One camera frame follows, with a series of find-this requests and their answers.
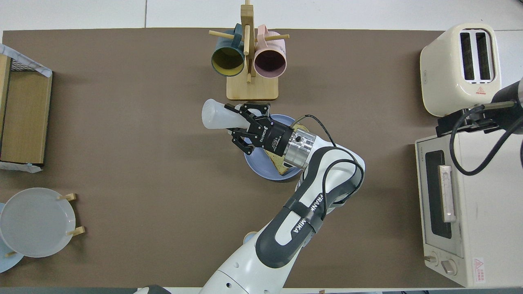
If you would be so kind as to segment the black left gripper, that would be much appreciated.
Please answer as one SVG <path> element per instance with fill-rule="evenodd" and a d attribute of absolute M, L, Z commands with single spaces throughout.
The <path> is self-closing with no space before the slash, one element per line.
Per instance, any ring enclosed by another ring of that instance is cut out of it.
<path fill-rule="evenodd" d="M 237 106 L 230 103 L 224 105 L 224 108 L 231 111 L 235 117 L 249 123 L 254 122 L 257 117 L 269 117 L 270 107 L 270 103 L 259 102 L 246 102 Z M 232 142 L 248 156 L 252 154 L 255 147 L 277 156 L 284 156 L 293 134 L 293 130 L 290 129 L 293 121 L 292 117 L 286 115 L 271 115 L 268 125 L 252 123 L 250 133 L 246 129 L 232 129 Z M 250 139 L 251 143 L 247 143 L 245 138 Z"/>

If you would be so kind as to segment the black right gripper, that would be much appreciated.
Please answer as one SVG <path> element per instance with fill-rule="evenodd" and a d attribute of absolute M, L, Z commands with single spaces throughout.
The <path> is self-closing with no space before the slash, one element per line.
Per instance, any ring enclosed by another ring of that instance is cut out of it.
<path fill-rule="evenodd" d="M 438 138 L 450 134 L 454 127 L 457 129 L 467 125 L 465 132 L 483 131 L 485 134 L 503 129 L 508 130 L 521 117 L 521 86 L 520 81 L 499 90 L 492 98 L 492 102 L 514 102 L 514 106 L 497 110 L 483 110 L 470 114 L 461 119 L 461 115 L 446 115 L 437 120 L 436 135 Z"/>

